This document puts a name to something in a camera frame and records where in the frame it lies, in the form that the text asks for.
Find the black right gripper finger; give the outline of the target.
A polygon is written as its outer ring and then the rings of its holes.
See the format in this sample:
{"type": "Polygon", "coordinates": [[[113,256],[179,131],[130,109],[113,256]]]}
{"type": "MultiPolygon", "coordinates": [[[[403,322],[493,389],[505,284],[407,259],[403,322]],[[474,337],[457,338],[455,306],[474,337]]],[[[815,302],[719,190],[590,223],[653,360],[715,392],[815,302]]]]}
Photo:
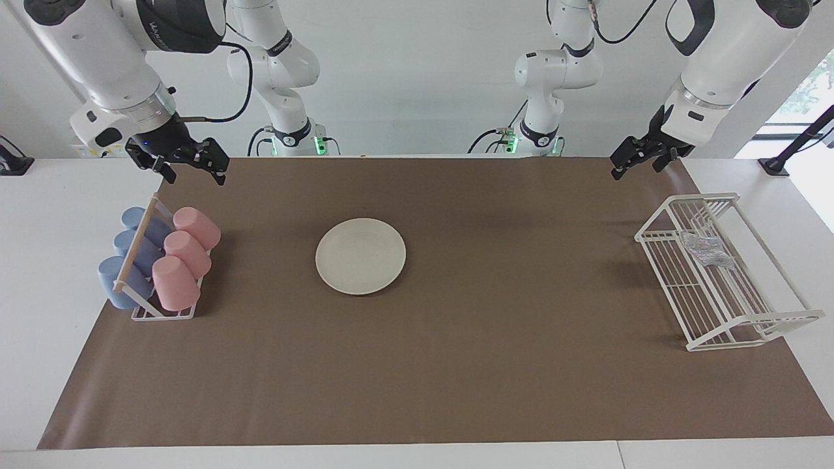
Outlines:
{"type": "Polygon", "coordinates": [[[152,156],[135,142],[127,142],[125,144],[125,151],[137,165],[137,168],[150,170],[161,175],[168,184],[175,183],[177,178],[176,172],[164,158],[152,156]]]}
{"type": "Polygon", "coordinates": [[[199,143],[199,168],[208,172],[217,185],[225,184],[229,161],[226,151],[213,137],[207,137],[199,143]]]}

